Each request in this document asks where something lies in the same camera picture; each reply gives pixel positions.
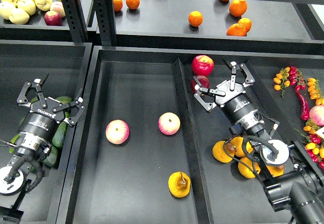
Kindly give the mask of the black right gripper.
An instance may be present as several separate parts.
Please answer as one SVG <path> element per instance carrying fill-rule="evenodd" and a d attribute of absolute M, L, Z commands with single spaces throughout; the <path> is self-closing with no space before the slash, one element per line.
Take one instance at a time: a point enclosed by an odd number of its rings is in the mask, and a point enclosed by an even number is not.
<path fill-rule="evenodd" d="M 194 98 L 207 112 L 210 112 L 216 105 L 220 106 L 229 121 L 233 125 L 240 124 L 248 135 L 264 131 L 264 127 L 255 116 L 258 109 L 252 104 L 245 91 L 245 87 L 255 82 L 254 77 L 245 63 L 237 64 L 235 61 L 226 61 L 224 58 L 222 60 L 231 70 L 230 80 L 223 81 L 215 89 L 211 89 L 202 87 L 196 76 L 193 76 L 197 83 Z M 241 71 L 246 76 L 243 84 L 236 83 L 237 71 Z M 203 99 L 205 95 L 215 96 L 215 102 L 205 102 Z"/>

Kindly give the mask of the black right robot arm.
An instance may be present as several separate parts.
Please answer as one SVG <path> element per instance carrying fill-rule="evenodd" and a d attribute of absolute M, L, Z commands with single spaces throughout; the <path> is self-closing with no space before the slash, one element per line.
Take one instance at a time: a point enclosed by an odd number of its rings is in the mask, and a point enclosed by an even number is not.
<path fill-rule="evenodd" d="M 279 126 L 264 128 L 266 116 L 249 98 L 246 88 L 255 79 L 244 63 L 227 62 L 229 80 L 214 89 L 204 87 L 197 76 L 194 98 L 207 112 L 220 107 L 231 122 L 231 135 L 214 145 L 219 162 L 236 161 L 241 175 L 256 178 L 273 210 L 291 212 L 291 222 L 323 223 L 323 175 L 299 142 L 274 139 Z"/>

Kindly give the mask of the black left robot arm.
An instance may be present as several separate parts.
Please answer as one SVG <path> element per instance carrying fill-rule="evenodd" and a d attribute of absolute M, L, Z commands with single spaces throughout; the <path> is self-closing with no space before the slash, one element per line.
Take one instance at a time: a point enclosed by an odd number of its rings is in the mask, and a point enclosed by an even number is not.
<path fill-rule="evenodd" d="M 53 151 L 53 139 L 59 127 L 74 127 L 85 111 L 82 90 L 70 102 L 46 97 L 42 86 L 45 79 L 25 82 L 17 98 L 17 104 L 29 109 L 22 121 L 15 142 L 1 141 L 12 149 L 9 163 L 1 168 L 1 195 L 18 197 L 11 208 L 1 207 L 4 223 L 19 223 L 23 211 L 18 208 L 44 177 L 43 163 Z"/>

